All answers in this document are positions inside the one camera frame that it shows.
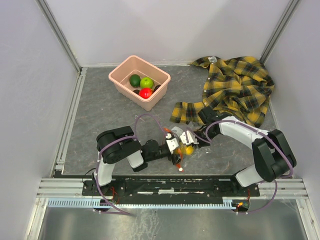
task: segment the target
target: clothing tag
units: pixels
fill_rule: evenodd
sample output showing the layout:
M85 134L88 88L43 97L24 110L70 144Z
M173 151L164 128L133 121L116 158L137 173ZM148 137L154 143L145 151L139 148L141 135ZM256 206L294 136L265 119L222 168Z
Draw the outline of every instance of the clothing tag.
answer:
M208 60L210 61L210 63L213 63L213 64L217 62L217 58L215 56L208 57Z

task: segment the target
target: concrete floor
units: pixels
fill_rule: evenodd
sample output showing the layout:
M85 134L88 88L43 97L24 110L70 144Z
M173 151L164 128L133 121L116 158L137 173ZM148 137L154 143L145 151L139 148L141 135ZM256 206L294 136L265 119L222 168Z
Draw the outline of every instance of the concrete floor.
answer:
M173 127L169 121L176 102L200 102L208 70L197 66L160 67L171 75L166 95L148 113L154 115L163 127ZM64 165L64 175L81 175L94 168L97 161L96 137L103 131L123 126L133 127L135 118L147 113L140 106L119 93L109 81L112 67L87 70L80 102ZM273 117L268 111L261 127L275 129ZM160 142L162 133L153 119L144 117L137 127L141 144L149 139ZM252 151L230 137L219 135L211 147L198 149L183 160L185 175L231 175L253 164ZM179 175L176 166L167 159L148 164L148 168L134 173L123 160L116 164L115 175Z

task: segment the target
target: white panel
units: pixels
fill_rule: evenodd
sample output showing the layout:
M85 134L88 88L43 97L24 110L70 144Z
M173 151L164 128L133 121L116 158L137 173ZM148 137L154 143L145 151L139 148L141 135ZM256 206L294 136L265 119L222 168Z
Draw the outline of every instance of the white panel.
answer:
M34 0L0 1L0 233L21 240L77 73Z
M289 0L47 0L80 65L259 58Z
M271 96L277 123L297 160L320 219L320 1L303 0L266 62L275 81Z

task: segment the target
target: beige plastic box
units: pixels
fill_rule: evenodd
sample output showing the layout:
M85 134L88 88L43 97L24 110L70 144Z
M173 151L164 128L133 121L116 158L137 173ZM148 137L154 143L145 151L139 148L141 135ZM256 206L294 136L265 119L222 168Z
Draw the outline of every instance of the beige plastic box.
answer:
M135 89L141 90L140 87L133 87L130 85L129 79L133 74L137 74L141 78L151 78L154 82L153 88L155 88L156 85L161 86L151 95L151 97L144 99L133 92ZM132 55L110 72L109 79L114 83L115 88L120 93L134 101L143 109L150 111L166 94L171 77L168 73L162 71L151 63L138 56Z

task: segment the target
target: yellow and black plaid shirt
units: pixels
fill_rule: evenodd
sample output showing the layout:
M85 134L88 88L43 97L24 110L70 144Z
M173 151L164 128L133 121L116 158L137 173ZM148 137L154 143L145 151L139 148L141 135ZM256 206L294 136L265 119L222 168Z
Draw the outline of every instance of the yellow and black plaid shirt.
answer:
M177 102L170 121L203 124L198 112L206 106L230 113L241 121L260 127L269 106L275 83L265 66L252 56L223 60L202 57L192 65L209 69L202 92L202 102Z

